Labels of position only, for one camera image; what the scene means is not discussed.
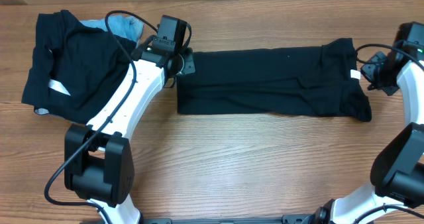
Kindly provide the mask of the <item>black t-shirt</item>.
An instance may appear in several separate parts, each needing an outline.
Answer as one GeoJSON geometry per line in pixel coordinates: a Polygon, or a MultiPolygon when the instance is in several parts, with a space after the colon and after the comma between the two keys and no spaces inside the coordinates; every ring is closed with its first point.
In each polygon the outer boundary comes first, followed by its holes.
{"type": "Polygon", "coordinates": [[[196,52],[177,79],[184,115],[279,113],[372,119],[349,38],[322,46],[196,52]]]}

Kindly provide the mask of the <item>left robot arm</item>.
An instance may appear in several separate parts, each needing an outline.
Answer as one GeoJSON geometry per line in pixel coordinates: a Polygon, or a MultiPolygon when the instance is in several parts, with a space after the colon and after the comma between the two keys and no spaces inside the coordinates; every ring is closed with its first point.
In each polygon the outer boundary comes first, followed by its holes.
{"type": "Polygon", "coordinates": [[[103,223],[142,223],[130,196],[134,162],[130,141],[140,118],[168,79],[195,71],[189,48],[189,23],[162,16],[155,34],[132,53],[121,84],[85,126],[72,125],[65,136],[64,185],[97,209],[103,223]]]}

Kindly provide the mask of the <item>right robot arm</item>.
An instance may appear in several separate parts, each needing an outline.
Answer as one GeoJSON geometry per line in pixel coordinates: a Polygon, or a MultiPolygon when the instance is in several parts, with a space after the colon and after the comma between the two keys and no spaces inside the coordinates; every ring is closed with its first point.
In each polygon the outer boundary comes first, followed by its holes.
{"type": "Polygon", "coordinates": [[[388,50],[363,62],[360,72],[369,90],[401,92],[404,129],[377,155],[367,184],[293,223],[373,223],[393,211],[423,217],[414,210],[423,205],[423,24],[401,24],[388,50]]]}

